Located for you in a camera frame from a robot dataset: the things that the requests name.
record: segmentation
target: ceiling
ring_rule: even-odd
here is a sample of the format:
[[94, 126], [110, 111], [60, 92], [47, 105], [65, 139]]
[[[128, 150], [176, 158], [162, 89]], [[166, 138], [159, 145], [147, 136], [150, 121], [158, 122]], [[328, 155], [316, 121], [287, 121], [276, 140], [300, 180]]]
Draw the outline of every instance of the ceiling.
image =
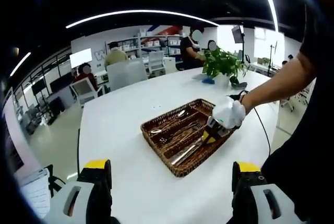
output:
[[[273, 0], [280, 31], [300, 39], [304, 28], [304, 3], [301, 0]], [[84, 35], [133, 25], [191, 25], [189, 18], [161, 14], [127, 14], [99, 18], [66, 29], [65, 26], [78, 20], [111, 11], [130, 9], [156, 9], [175, 11], [204, 19], [228, 17], [217, 23], [241, 23], [245, 26], [272, 28], [269, 23], [238, 20], [257, 18], [272, 21], [267, 0], [9, 0], [8, 39], [10, 45], [19, 47], [20, 55], [13, 59], [14, 67], [24, 56], [31, 56], [17, 71], [22, 76], [70, 41]]]

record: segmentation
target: black sleeve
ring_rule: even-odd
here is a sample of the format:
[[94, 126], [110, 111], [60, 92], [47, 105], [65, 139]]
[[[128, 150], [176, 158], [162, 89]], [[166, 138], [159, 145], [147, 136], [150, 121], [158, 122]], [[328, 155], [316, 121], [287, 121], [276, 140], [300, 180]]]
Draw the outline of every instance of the black sleeve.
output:
[[191, 43], [191, 41], [189, 40], [188, 37], [185, 37], [181, 40], [181, 43], [180, 43], [180, 48], [182, 50], [186, 49], [186, 48], [192, 48], [193, 47], [193, 44]]
[[321, 50], [327, 40], [321, 29], [321, 24], [319, 24], [314, 14], [306, 8], [304, 39], [300, 52], [310, 60], [316, 69], [319, 69], [320, 64], [324, 61]]

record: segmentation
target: white glove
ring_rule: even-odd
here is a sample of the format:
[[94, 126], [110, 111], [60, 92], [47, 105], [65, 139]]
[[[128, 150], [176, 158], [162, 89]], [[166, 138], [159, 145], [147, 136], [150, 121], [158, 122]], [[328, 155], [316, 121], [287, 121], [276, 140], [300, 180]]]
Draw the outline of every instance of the white glove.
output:
[[231, 129], [241, 126], [246, 117], [246, 109], [239, 101], [226, 96], [222, 103], [213, 108], [212, 116], [223, 127]]

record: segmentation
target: floor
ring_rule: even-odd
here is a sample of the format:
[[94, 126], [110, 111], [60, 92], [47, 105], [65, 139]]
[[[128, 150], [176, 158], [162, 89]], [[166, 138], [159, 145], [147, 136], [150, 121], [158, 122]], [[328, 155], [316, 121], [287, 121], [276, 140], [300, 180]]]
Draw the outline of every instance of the floor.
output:
[[[287, 106], [279, 110], [271, 152], [291, 136], [305, 112], [306, 106], [295, 98], [291, 99], [291, 103], [295, 107], [293, 112], [290, 112]], [[77, 178], [77, 138], [81, 116], [82, 109], [76, 103], [62, 113], [51, 126], [39, 126], [30, 136], [31, 148], [42, 166], [53, 164], [54, 175], [65, 182]]]

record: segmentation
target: wicker basket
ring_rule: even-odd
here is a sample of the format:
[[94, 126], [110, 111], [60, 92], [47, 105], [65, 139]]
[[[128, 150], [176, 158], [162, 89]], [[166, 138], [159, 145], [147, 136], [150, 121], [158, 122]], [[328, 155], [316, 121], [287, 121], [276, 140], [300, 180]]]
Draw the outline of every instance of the wicker basket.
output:
[[[224, 144], [233, 133], [232, 130], [228, 131], [216, 142], [201, 145], [178, 166], [171, 164], [171, 157], [194, 143], [203, 135], [206, 122], [212, 113], [213, 107], [214, 104], [203, 99], [197, 99], [141, 125], [142, 134], [148, 144], [176, 177], [184, 177], [192, 172]], [[178, 117], [183, 110], [186, 112], [185, 116]], [[189, 128], [194, 122], [197, 123], [197, 128]], [[151, 132], [156, 129], [160, 129], [161, 132]], [[168, 141], [164, 143], [162, 142], [163, 139], [167, 139]]]

